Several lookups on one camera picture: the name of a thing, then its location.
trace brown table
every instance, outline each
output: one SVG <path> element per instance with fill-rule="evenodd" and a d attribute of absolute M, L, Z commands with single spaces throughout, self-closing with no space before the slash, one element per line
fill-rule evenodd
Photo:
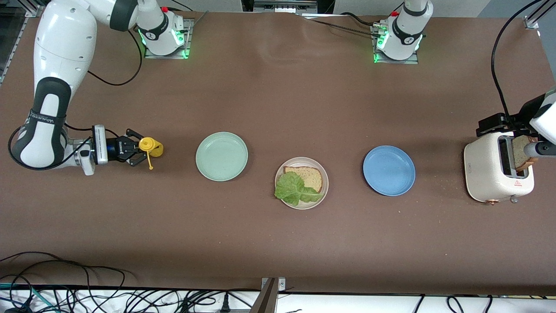
<path fill-rule="evenodd" d="M 348 17 L 326 20 L 365 30 Z M 4 142 L 33 100 L 37 22 L 0 88 Z M 374 64 L 365 35 L 293 14 L 209 13 L 188 60 L 144 60 L 122 87 L 87 76 L 68 111 L 74 126 L 131 128 L 164 143 L 153 171 L 110 163 L 92 177 L 33 172 L 4 149 L 1 255 L 41 250 L 126 268 L 136 274 L 128 286 L 257 288 L 260 277 L 285 276 L 294 291 L 553 294 L 556 163 L 535 165 L 535 190 L 518 205 L 486 206 L 465 190 L 463 147 L 478 120 L 502 110 L 489 61 L 503 22 L 433 18 L 419 65 L 400 66 Z M 124 81 L 137 63 L 128 34 L 99 26 L 94 73 Z M 521 21 L 497 65 L 512 112 L 554 84 L 537 32 Z M 230 182 L 195 166 L 197 146 L 217 131 L 249 149 Z M 415 185 L 400 197 L 364 181 L 363 158 L 378 145 L 415 163 Z M 276 170 L 297 156 L 330 177 L 326 199 L 308 211 L 273 197 Z M 35 282 L 85 283 L 63 266 L 34 273 Z M 103 273 L 93 283 L 117 281 Z"/>

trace bread slice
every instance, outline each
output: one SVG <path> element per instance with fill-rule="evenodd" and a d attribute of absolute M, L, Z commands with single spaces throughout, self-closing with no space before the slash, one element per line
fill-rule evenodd
<path fill-rule="evenodd" d="M 515 163 L 515 170 L 521 172 L 525 170 L 529 166 L 533 165 L 538 158 L 532 158 L 525 154 L 525 146 L 529 143 L 533 143 L 536 141 L 536 138 L 532 138 L 529 136 L 519 136 L 512 139 L 512 150 L 514 152 L 514 163 Z"/>
<path fill-rule="evenodd" d="M 312 187 L 317 192 L 322 190 L 322 175 L 316 168 L 311 167 L 284 167 L 284 173 L 294 172 L 303 179 L 305 187 Z"/>

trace plate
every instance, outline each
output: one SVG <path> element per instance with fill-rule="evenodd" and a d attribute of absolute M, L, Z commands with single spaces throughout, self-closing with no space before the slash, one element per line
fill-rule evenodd
<path fill-rule="evenodd" d="M 195 161 L 204 177 L 216 182 L 225 182 L 238 176 L 247 165 L 247 146 L 238 135 L 225 131 L 205 138 Z"/>
<path fill-rule="evenodd" d="M 286 203 L 286 202 L 284 202 L 284 200 L 282 200 L 282 202 L 284 202 L 285 205 L 287 205 L 290 208 L 294 208 L 294 209 L 298 209 L 298 210 L 307 210 L 307 209 L 314 208 L 314 207 L 318 206 L 324 200 L 324 197 L 326 196 L 326 194 L 328 192 L 328 175 L 326 174 L 326 171 L 324 170 L 324 167 L 322 167 L 322 165 L 320 165 L 319 162 L 317 162 L 313 159 L 310 159 L 310 158 L 306 158 L 304 156 L 299 156 L 297 158 L 287 160 L 286 162 L 284 162 L 278 168 L 278 172 L 276 172 L 276 177 L 274 178 L 274 186 L 276 186 L 276 183 L 278 182 L 278 179 L 284 173 L 284 167 L 312 167 L 312 168 L 316 168 L 317 170 L 319 170 L 320 174 L 322 175 L 322 190 L 320 191 L 320 194 L 322 194 L 322 197 L 317 202 L 299 201 L 298 205 L 292 206 L 291 204 Z"/>
<path fill-rule="evenodd" d="M 363 175 L 376 192 L 394 197 L 411 189 L 415 182 L 415 166 L 403 150 L 383 145 L 367 154 Z"/>

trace yellow bottle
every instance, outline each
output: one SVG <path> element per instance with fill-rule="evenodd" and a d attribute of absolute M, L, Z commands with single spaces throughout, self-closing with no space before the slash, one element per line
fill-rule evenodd
<path fill-rule="evenodd" d="M 160 157 L 164 152 L 164 146 L 151 137 L 139 140 L 139 149 L 147 153 L 148 169 L 152 170 L 151 157 Z"/>

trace green lettuce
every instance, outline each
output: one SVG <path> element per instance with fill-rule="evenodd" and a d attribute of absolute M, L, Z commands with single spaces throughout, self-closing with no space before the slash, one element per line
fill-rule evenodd
<path fill-rule="evenodd" d="M 315 188 L 305 187 L 303 179 L 294 172 L 284 173 L 280 176 L 276 183 L 274 196 L 293 206 L 298 205 L 300 200 L 314 202 L 322 197 Z"/>

